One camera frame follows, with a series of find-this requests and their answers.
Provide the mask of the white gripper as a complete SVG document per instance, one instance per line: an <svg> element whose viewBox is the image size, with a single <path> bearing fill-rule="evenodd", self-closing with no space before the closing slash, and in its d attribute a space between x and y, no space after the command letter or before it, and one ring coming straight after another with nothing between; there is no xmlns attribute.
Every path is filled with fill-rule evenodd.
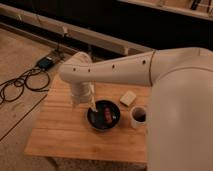
<svg viewBox="0 0 213 171"><path fill-rule="evenodd" d="M71 84L71 99L72 104L77 106L79 104L88 103L93 112L98 112L96 103L94 101L95 87L91 82Z"/></svg>

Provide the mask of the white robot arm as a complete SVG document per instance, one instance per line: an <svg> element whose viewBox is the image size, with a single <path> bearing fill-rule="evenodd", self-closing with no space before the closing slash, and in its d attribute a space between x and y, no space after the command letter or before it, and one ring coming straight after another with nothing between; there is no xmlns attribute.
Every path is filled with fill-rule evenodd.
<svg viewBox="0 0 213 171"><path fill-rule="evenodd" d="M97 63L78 52L59 75L75 102L91 82L149 86L148 171L213 171L213 50L155 50Z"/></svg>

